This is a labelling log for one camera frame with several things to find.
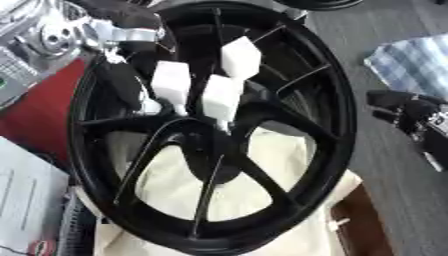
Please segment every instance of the wire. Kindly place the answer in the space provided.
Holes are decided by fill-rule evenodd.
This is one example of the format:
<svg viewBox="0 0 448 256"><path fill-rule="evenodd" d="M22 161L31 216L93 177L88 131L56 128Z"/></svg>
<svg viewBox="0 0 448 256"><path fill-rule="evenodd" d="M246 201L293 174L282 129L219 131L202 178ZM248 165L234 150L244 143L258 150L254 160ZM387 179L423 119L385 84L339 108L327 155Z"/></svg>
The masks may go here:
<svg viewBox="0 0 448 256"><path fill-rule="evenodd" d="M32 254L32 253L19 252L19 251L16 251L16 250L14 250L14 249L11 249L11 248L9 248L9 247L2 246L2 245L0 245L0 249L5 249L5 250L7 250L7 251L10 251L10 252L12 252L12 253L19 254L19 255L35 256L35 255Z"/></svg>

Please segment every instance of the black wheel rim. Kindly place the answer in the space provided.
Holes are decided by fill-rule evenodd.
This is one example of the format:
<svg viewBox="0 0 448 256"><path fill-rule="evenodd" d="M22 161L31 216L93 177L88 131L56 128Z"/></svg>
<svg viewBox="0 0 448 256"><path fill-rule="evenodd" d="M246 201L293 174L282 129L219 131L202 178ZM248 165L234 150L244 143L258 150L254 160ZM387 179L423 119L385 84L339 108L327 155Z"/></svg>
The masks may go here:
<svg viewBox="0 0 448 256"><path fill-rule="evenodd" d="M302 10L333 11L360 4L362 0L276 0L277 2Z"/></svg>
<svg viewBox="0 0 448 256"><path fill-rule="evenodd" d="M188 61L193 73L200 70L194 78L189 101L190 111L198 116L200 109L194 103L203 89L203 81L211 72L220 72L216 65L217 46L236 37L250 37L265 54L266 49L272 48L273 41L275 44L283 40L283 44L300 52L296 52L294 58L308 68L295 74L296 78L286 78L282 86L266 85L266 90L261 94L248 94L247 97L245 94L233 136L227 137L217 132L207 121L176 117L169 114L172 113L169 110L156 117L117 115L118 111L114 113L113 108L107 108L107 114L95 112L95 106L100 104L97 91L101 91L99 88L104 89L104 85L96 82L95 65L98 63L94 62L81 79L71 105L68 132L74 171L103 214L138 237L194 255L228 255L251 251L308 217L332 191L345 171L356 132L355 103L349 82L335 57L318 37L271 10L247 4L217 2L184 5L164 10L160 14L178 39L180 60ZM209 49L201 45L201 51L198 51L198 46L191 43L191 37L204 37L207 34L208 40L215 40L216 44ZM275 73L276 70L269 71L270 67L265 69L262 73ZM257 79L267 81L262 75L253 80ZM318 91L326 95L322 96L326 101L322 108L326 109L328 117L320 124L277 100L305 85L318 86ZM324 112L321 109L318 115L324 115ZM244 152L240 152L241 145L254 127L265 120L277 120L305 131L318 144L306 174L288 193L265 175L263 170L254 166ZM213 190L214 180L210 178L204 184L201 200L205 207L198 207L194 220L179 219L151 208L133 193L137 175L128 175L124 180L129 182L122 182L111 171L110 160L104 154L104 141L99 139L99 135L121 130L149 135L140 151L140 161L133 163L129 173L141 172L140 167L148 164L155 152L164 145L185 145L188 144L185 141L191 139L189 135L196 137L201 134L206 138L201 140L201 145L217 152L211 161L214 165L219 165L222 154L229 154L226 157L262 185L274 203L247 217L208 222L201 213L207 210L208 192ZM210 141L219 141L226 146L217 149L214 146L217 143Z"/></svg>

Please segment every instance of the rim lip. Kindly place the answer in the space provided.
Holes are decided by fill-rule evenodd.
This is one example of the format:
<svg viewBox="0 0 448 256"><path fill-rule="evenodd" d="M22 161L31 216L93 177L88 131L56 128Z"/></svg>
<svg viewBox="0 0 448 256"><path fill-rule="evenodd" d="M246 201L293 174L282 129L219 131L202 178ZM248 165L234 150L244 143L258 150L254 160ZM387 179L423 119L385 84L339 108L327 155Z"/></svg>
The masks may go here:
<svg viewBox="0 0 448 256"><path fill-rule="evenodd" d="M250 4L241 4L241 3L229 3L229 2L214 2L214 3L192 3L186 5L180 5L171 9L167 9L165 12L183 12L185 13L186 8L246 8L247 11L252 12L265 12L274 18L276 15L274 11L265 9L262 7L257 7ZM338 91L342 91L344 94L339 97L340 100L345 102L339 102L339 104L343 104L344 107L341 108L341 112L346 115L346 130L343 135L341 135L341 141L343 143L339 143L337 148L335 149L335 155L340 155L339 157L330 157L331 162L329 162L325 169L334 169L331 177L328 177L327 183L322 184L320 191L313 198L313 202L308 204L305 210L300 211L300 214L296 214L293 218L289 218L288 220L284 220L281 223L273 223L275 227L272 228L272 232L266 232L265 234L260 234L257 239L248 239L247 241L252 241L249 246L244 245L246 240L241 239L240 242L235 242L233 244L226 244L223 248L222 241L218 242L215 239L208 239L202 241L192 241L185 237L178 237L173 233L164 232L163 230L152 230L146 231L142 230L141 227L137 226L136 223L132 221L128 221L126 216L119 214L115 211L113 207L108 204L105 204L102 200L104 197L107 198L107 195L100 195L97 189L94 189L96 184L93 183L92 179L89 178L91 174L89 174L86 163L83 162L81 149L79 148L79 138L80 127L77 127L76 124L78 122L79 108L77 105L79 101L82 99L77 98L76 96L73 98L72 105L70 107L69 114L69 125L68 125L68 136L69 136L69 152L71 158L71 164L75 171L75 175L77 180L83 185L83 188L86 190L89 197L96 204L96 206L114 223L123 227L125 230L137 235L145 240L151 241L153 243L169 246L171 248L179 249L181 251L192 253L192 254L207 254L207 255L218 255L218 254L239 254L254 250L263 244L269 242L276 236L282 234L288 229L294 227L301 221L303 221L306 217L308 217L315 209L317 209L321 202L329 195L329 193L336 186L337 182L341 178L344 173L350 156L352 154L355 142L355 134L356 134L356 110L355 110L355 102L353 93L350 89L350 84L340 67L339 62L330 52L330 50L324 45L324 43L312 32L310 32L307 28L304 28L301 25L297 25L289 21L283 15L277 15L277 19L284 22L285 25L292 29L295 32L299 32L302 37L306 38L314 48L318 49L318 52L322 55L324 59L326 59L329 63L331 63L332 68L334 69L334 73L337 76L335 79L338 84L335 84L335 87L338 88ZM85 90L85 88L77 88L77 92L75 95L79 93L79 91Z"/></svg>
<svg viewBox="0 0 448 256"><path fill-rule="evenodd" d="M308 11L334 11L350 8L363 2L363 0L333 0L321 2L316 0L275 0L283 5Z"/></svg>

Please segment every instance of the white paper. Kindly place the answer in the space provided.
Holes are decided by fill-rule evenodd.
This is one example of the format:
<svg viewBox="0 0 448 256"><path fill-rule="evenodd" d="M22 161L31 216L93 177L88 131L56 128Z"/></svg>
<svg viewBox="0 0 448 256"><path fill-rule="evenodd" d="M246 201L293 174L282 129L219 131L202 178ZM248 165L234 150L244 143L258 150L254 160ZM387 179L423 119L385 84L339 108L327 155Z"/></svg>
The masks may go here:
<svg viewBox="0 0 448 256"><path fill-rule="evenodd" d="M68 175L0 137L0 245L20 252L54 239ZM16 254L0 248L0 256Z"/></svg>

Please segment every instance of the metal frame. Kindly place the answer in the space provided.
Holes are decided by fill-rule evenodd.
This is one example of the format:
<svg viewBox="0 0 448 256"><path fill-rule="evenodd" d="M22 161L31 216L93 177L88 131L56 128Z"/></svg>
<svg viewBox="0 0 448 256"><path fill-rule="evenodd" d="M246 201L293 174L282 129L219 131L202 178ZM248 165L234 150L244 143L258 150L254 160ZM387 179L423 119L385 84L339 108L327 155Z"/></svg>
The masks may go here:
<svg viewBox="0 0 448 256"><path fill-rule="evenodd" d="M98 59L81 79L71 105L68 134L73 170L105 216L143 239L194 255L235 255L254 250L308 217L345 171L356 134L355 102L349 81L335 57L316 35L274 11L249 4L214 2L188 4L164 10L160 14L179 39L181 60L191 61L190 64L195 65L192 62L202 53L212 55L204 62L207 64L205 68L197 69L202 73L194 76L188 104L193 117L176 116L169 106L158 116L105 117L95 114L92 109L101 105L96 91L104 88L95 77L95 67L101 65ZM210 51L183 51L184 48L188 49L183 45L184 39L196 36L195 33L199 32L195 30L195 25L200 24L214 28L210 36L216 38L215 48ZM218 131L210 120L201 115L197 101L204 87L204 79L212 72L220 72L219 58L215 54L220 45L231 40L226 37L226 31L232 26L238 26L260 49L266 49L265 44L270 44L269 41L279 35L279 38L286 38L283 43L293 49L300 45L307 55L299 54L298 58L306 63L307 70L296 78L286 79L278 72L275 74L276 71L264 63L263 72L280 77L284 80L283 85L266 87L260 94L245 93L231 130L232 135L229 136ZM320 89L330 99L319 103L325 109L322 112L329 116L329 121L321 124L282 101L285 95L314 82L320 86L325 84ZM100 109L113 111L102 105ZM267 120L304 131L316 141L314 158L306 174L291 191L284 191L245 154L245 145L251 133ZM110 159L100 150L104 147L101 135L111 131L148 134L123 180L111 171ZM209 168L193 220L161 213L140 201L133 192L144 167L157 152L170 144L181 146L187 162L196 148L210 152L204 160ZM224 162L239 167L265 188L273 204L243 218L209 222L207 209Z"/></svg>

